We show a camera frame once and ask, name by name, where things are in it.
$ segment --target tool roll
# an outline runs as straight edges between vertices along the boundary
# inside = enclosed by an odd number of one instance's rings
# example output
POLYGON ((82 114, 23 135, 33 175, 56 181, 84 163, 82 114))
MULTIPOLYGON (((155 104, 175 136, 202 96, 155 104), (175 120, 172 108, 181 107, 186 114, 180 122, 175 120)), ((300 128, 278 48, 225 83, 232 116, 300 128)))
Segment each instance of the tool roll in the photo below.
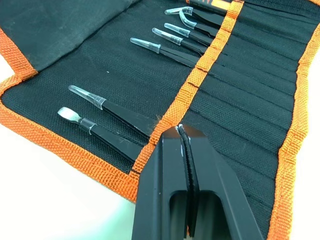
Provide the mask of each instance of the tool roll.
POLYGON ((17 2, 0 3, 0 54, 15 72, 0 84, 1 124, 132 202, 160 134, 187 124, 236 172, 263 237, 289 237, 295 160, 308 128, 308 69, 320 44, 319 2, 233 1, 195 68, 130 42, 196 56, 152 33, 164 23, 186 28, 178 15, 164 14, 187 6, 183 1, 17 2), (149 142, 70 94, 69 85, 158 120, 149 142), (135 164, 61 119, 63 106, 145 146, 135 164))

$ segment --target black fabric tool pouch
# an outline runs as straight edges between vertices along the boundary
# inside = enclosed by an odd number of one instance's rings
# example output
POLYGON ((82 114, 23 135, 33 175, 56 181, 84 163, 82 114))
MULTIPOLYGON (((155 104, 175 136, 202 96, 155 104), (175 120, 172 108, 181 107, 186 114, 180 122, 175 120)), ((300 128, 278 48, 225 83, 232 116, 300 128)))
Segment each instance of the black fabric tool pouch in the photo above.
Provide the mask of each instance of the black fabric tool pouch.
POLYGON ((164 14, 183 1, 18 2, 0 3, 0 53, 15 72, 0 83, 1 124, 132 202, 160 134, 188 124, 236 172, 264 238, 287 239, 296 155, 307 134, 308 69, 320 44, 318 5, 233 1, 192 69, 130 42, 196 56, 152 33, 164 23, 187 28, 164 14), (149 142, 69 85, 157 120, 149 142), (59 117, 61 107, 144 147, 135 164, 59 117))

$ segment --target metal tip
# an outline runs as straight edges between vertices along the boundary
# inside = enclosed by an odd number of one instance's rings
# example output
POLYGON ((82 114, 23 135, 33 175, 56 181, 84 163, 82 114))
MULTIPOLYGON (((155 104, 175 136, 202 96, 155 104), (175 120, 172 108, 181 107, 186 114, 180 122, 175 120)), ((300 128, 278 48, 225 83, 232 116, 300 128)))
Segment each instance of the metal tip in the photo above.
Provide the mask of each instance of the metal tip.
POLYGON ((197 25, 196 22, 188 20, 182 11, 179 12, 179 16, 184 25, 188 28, 195 29, 195 26, 197 25))
POLYGON ((133 44, 139 45, 139 46, 141 46, 143 48, 146 48, 146 49, 149 49, 151 51, 154 51, 157 54, 160 52, 160 47, 161 47, 160 44, 155 44, 155 43, 152 43, 152 42, 149 42, 149 41, 144 41, 144 40, 141 40, 141 39, 138 39, 138 38, 134 38, 134 37, 130 38, 130 42, 132 42, 133 44))
POLYGON ((172 34, 167 33, 165 31, 161 31, 161 30, 159 30, 158 28, 155 28, 155 27, 152 28, 152 32, 154 34, 164 38, 164 39, 169 40, 170 42, 173 42, 173 43, 177 44, 177 45, 181 45, 181 41, 183 40, 183 38, 181 38, 181 37, 172 35, 172 34))
POLYGON ((58 114, 73 124, 79 124, 82 119, 78 113, 65 106, 58 111, 58 114))
POLYGON ((179 12, 182 11, 184 14, 188 14, 192 16, 193 9, 194 8, 191 6, 184 6, 184 7, 177 7, 177 8, 165 10, 164 13, 166 15, 172 15, 172 14, 179 14, 179 12))
POLYGON ((164 27, 166 29, 170 29, 178 34, 181 34, 182 36, 185 36, 185 37, 189 37, 189 34, 190 34, 190 31, 187 30, 187 29, 184 29, 184 28, 181 28, 181 27, 178 27, 176 25, 173 25, 173 24, 170 24, 170 23, 165 23, 164 24, 164 27))
POLYGON ((85 100, 89 101, 90 103, 92 103, 93 105, 95 105, 97 108, 99 109, 103 109, 102 108, 102 104, 105 102, 105 98, 95 95, 91 92, 88 92, 86 90, 83 90, 80 87, 74 86, 74 85, 70 85, 69 86, 69 90, 77 95, 79 95, 80 97, 84 98, 85 100))

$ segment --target white background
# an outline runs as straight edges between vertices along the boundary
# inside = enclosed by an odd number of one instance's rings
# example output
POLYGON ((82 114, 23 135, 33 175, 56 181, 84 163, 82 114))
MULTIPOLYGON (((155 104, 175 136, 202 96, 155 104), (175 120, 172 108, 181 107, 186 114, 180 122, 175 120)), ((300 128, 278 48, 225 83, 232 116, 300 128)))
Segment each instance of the white background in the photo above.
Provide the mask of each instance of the white background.
MULTIPOLYGON (((0 55, 0 82, 13 71, 0 55)), ((319 239, 320 52, 297 157, 291 240, 319 239)), ((0 125, 0 240, 130 240, 134 205, 0 125)))

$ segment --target white surface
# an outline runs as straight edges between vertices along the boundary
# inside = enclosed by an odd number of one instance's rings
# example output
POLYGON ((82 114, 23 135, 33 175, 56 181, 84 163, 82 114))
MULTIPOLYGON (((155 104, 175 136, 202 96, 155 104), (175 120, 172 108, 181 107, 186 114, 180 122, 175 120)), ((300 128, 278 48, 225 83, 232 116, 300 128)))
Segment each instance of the white surface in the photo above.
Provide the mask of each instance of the white surface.
MULTIPOLYGON (((291 240, 319 237, 320 52, 309 74, 309 135, 297 160, 291 240)), ((13 72, 0 56, 0 81, 13 72)), ((134 205, 0 125, 0 239, 130 240, 134 205)))

